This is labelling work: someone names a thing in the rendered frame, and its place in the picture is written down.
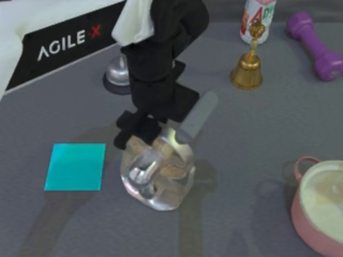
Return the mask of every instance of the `pink mug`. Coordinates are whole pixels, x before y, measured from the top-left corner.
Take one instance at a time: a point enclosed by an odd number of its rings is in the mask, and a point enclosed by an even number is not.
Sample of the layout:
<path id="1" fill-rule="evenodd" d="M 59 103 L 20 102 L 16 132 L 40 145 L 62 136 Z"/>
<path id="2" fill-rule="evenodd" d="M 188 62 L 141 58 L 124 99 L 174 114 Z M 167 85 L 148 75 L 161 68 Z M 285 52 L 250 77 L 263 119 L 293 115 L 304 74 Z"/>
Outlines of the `pink mug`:
<path id="1" fill-rule="evenodd" d="M 315 165 L 312 166 L 304 176 L 299 172 L 299 164 L 302 161 L 311 161 L 315 163 Z M 300 158 L 294 165 L 294 175 L 300 185 L 296 191 L 291 209 L 293 226 L 298 235 L 309 247 L 325 257 L 343 257 L 343 241 L 333 238 L 329 233 L 327 233 L 327 231 L 320 229 L 317 224 L 311 220 L 310 216 L 306 212 L 303 193 L 304 190 L 306 190 L 306 185 L 304 184 L 308 183 L 311 178 L 320 172 L 326 172 L 335 167 L 343 168 L 343 162 L 321 162 L 311 156 Z"/>

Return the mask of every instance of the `pink handle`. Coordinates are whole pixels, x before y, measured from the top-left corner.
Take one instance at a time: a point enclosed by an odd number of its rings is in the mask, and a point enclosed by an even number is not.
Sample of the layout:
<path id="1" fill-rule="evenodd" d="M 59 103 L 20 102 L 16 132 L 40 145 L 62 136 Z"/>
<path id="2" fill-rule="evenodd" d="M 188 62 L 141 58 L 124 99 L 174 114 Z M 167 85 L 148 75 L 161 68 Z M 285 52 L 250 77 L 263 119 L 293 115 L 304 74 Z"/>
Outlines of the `pink handle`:
<path id="1" fill-rule="evenodd" d="M 296 163 L 294 164 L 294 175 L 295 175 L 296 180 L 299 183 L 303 178 L 302 174 L 299 172 L 299 164 L 303 161 L 312 161 L 314 163 L 321 162 L 319 159 L 314 158 L 312 156 L 304 156 L 304 157 L 301 157 L 299 160 L 297 160 Z"/>

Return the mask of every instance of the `purple dumbbell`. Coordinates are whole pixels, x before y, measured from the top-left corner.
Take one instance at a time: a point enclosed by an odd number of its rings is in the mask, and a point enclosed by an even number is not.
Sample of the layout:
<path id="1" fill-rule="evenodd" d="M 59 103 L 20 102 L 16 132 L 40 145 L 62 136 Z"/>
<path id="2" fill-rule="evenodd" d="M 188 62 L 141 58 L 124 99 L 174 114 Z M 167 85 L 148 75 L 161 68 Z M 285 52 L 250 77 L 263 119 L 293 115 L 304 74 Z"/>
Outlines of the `purple dumbbell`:
<path id="1" fill-rule="evenodd" d="M 315 69 L 324 81 L 334 80 L 343 74 L 343 58 L 337 52 L 328 51 L 315 34 L 311 17 L 305 12 L 292 15 L 287 21 L 287 30 L 301 40 L 315 58 Z"/>

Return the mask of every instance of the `brass hand bell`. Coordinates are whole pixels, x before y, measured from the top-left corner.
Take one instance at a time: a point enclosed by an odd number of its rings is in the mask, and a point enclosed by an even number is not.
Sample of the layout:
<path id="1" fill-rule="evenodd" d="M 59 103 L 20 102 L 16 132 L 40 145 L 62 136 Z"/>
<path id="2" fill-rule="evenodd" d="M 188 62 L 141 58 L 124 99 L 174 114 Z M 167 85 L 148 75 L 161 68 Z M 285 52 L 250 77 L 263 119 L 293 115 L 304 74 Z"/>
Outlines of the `brass hand bell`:
<path id="1" fill-rule="evenodd" d="M 230 80 L 235 87 L 243 90 L 252 90 L 262 84 L 261 59 L 255 55 L 257 40 L 265 32 L 262 20 L 258 19 L 249 28 L 252 42 L 250 51 L 243 54 L 236 68 L 230 74 Z"/>

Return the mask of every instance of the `can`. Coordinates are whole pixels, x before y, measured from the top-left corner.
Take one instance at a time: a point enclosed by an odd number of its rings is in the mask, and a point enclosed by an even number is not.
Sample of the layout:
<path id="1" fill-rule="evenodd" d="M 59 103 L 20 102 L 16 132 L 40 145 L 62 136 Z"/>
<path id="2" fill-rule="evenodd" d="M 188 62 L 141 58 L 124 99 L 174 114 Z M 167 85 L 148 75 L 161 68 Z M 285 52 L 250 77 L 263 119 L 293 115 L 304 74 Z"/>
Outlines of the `can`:
<path id="1" fill-rule="evenodd" d="M 251 43 L 252 37 L 249 33 L 249 27 L 259 18 L 261 18 L 262 24 L 266 27 L 266 30 L 258 39 L 258 43 L 261 44 L 267 40 L 276 2 L 276 0 L 247 0 L 240 30 L 241 39 L 245 43 Z"/>

